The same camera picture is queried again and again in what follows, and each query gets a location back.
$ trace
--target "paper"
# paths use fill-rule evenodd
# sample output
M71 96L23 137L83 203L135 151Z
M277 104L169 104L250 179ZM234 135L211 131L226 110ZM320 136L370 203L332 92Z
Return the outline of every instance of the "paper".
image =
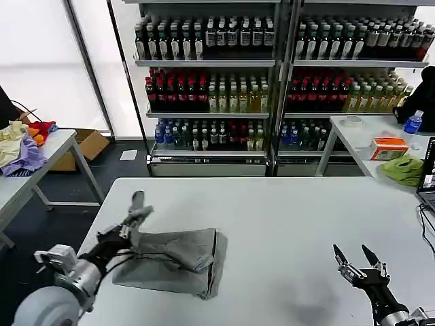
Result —
M120 161L129 161L136 159L137 150L132 149L130 151L123 151L121 154Z

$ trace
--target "water bottle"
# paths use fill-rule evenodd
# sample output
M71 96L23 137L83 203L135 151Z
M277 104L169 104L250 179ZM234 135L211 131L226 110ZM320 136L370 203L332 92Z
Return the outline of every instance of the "water bottle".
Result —
M408 118L403 127L402 138L411 147L413 147L411 145L411 140L413 139L414 135L417 134L420 129L421 123L423 122L423 120L421 119L422 115L423 111L416 110L415 114Z

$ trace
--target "metal pole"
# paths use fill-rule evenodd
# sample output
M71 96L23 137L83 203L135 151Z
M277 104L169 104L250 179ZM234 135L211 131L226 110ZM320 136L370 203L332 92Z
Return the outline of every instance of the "metal pole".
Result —
M86 44L83 39L82 31L80 30L80 25L77 20L77 16L75 15L75 11L73 8L73 5L71 4L70 0L62 0L63 7L65 8L65 11L67 13L67 17L69 20L69 23L71 24L71 28L73 30L73 34L75 37L75 41L77 42L77 45L79 47L80 53L83 58L84 66L86 68L86 71L88 73L90 83L92 84L92 88L94 89L95 96L97 97L98 104L100 106L101 112L103 113L104 120L106 121L107 126L109 127L111 138L113 139L115 137L114 129L110 123L109 114L107 113L107 109L103 100L103 95L101 94L97 77L95 75L94 69L92 68L92 63L90 61L90 57L88 54L88 50L86 49Z
M116 24L116 19L115 19L115 14L114 14L114 8L111 5L111 0L107 0L107 9L109 10L111 24L112 24L112 27L114 28L116 43L118 44L118 49L120 51L122 66L124 67L124 72L125 72L125 76L127 78L128 88L130 89L131 98L133 100L133 105L135 106L137 121L139 123L139 127L141 128L143 142L145 143L145 148L147 150L147 156L150 156L151 155L151 151L150 151L150 148L148 147L147 135L145 133L145 128L143 127L142 118L141 118L141 112L140 112L139 106L137 104L137 100L136 100L136 96L135 96L135 90L134 90L133 84L131 82L130 71L128 70L128 66L127 66L127 61L125 59L124 50L122 49L121 37L120 37L120 33L118 31L118 25ZM151 166L149 164L147 164L147 169L148 169L148 173L150 174L150 177L151 177L152 176L152 169L151 169Z
M287 47L285 49L282 79L279 89L277 117L275 119L275 129L272 136L272 146L277 156L279 156L279 131L281 130L281 124L284 116L284 106L287 97L286 95L288 80L292 76L292 71L294 67L294 42L296 40L296 32L300 16L300 10L302 7L302 1L303 0L293 0L292 2L292 15L290 18L290 25L288 29ZM274 169L274 175L276 175L277 173L277 167L278 164L276 164L276 167Z

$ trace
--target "tissue box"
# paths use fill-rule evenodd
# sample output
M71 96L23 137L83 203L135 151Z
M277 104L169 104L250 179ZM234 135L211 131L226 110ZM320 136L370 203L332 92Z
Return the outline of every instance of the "tissue box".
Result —
M374 138L370 145L371 160L393 160L403 156L408 151L408 145L401 138Z

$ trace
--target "laptop screen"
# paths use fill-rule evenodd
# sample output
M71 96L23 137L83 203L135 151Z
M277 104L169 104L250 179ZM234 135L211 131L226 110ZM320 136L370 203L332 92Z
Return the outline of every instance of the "laptop screen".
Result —
M435 137L430 137L420 178L419 192L435 190Z

